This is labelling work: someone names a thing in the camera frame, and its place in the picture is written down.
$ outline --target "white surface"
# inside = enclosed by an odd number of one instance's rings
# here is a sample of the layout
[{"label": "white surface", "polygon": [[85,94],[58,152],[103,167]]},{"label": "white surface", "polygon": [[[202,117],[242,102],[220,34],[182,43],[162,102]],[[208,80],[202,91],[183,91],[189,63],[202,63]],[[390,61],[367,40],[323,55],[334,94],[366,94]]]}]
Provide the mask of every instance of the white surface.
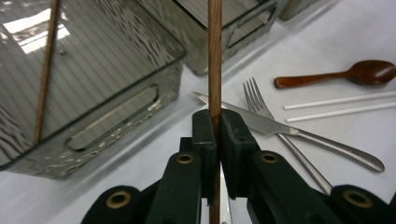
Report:
[{"label": "white surface", "polygon": [[[343,71],[355,62],[368,59],[396,63],[394,8],[394,0],[332,0],[309,8],[295,20],[276,22],[269,34],[246,49],[251,50],[247,57],[238,58],[237,55],[224,65],[222,100],[246,107],[242,82],[255,77],[275,119],[284,122],[285,118],[369,103],[362,101],[291,111],[284,111],[284,105],[395,91],[396,80],[377,88],[334,80],[282,91],[272,82],[279,76]],[[180,97],[139,128],[144,134],[126,136],[107,153],[65,180],[0,173],[1,223],[80,223],[105,190],[117,185],[143,189],[161,178],[168,158],[178,151],[180,137],[191,136],[191,115],[203,108],[192,92],[207,92],[207,77],[195,77],[186,68],[181,85]],[[394,100],[375,100],[370,104]],[[368,171],[320,147],[292,141],[334,186],[359,186],[388,203],[396,191],[395,112],[395,108],[390,108],[292,124],[377,156],[386,166],[382,174]],[[282,154],[310,186],[318,189],[277,137],[252,133],[262,149]],[[112,156],[112,151],[117,150],[120,153]],[[207,223],[207,212],[203,212],[202,223]],[[232,202],[232,212],[233,223],[250,223],[246,200]]]}]

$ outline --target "spoon bowl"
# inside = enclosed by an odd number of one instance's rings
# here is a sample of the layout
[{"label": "spoon bowl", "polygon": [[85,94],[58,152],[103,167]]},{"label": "spoon bowl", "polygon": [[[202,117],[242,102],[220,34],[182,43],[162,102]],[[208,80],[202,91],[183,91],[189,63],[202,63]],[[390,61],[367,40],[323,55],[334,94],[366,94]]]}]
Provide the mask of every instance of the spoon bowl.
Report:
[{"label": "spoon bowl", "polygon": [[355,63],[349,70],[340,73],[302,77],[277,77],[274,84],[278,89],[305,86],[335,78],[347,78],[361,85],[375,86],[390,82],[396,77],[396,66],[393,63],[370,60]]}]

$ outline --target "knife blade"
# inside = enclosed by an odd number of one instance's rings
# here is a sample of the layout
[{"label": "knife blade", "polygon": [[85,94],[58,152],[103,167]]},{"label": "knife blade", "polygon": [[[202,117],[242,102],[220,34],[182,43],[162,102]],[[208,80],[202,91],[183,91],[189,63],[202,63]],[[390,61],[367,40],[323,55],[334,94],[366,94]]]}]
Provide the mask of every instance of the knife blade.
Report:
[{"label": "knife blade", "polygon": [[[194,94],[201,101],[207,104],[208,98],[206,95],[201,94],[199,92],[195,92]],[[352,161],[355,161],[358,164],[372,171],[381,173],[385,170],[385,166],[382,163],[382,161],[369,153],[318,136],[313,133],[309,133],[297,128],[290,127],[289,125],[276,122],[266,117],[251,113],[250,111],[247,111],[235,105],[230,105],[225,102],[221,102],[221,104],[227,109],[233,110],[236,113],[238,113],[249,128],[254,129],[260,133],[265,133],[265,134],[283,133],[286,135],[299,137],[316,145],[320,145],[324,148],[327,148],[332,152],[338,153],[339,155],[344,156]]]}]

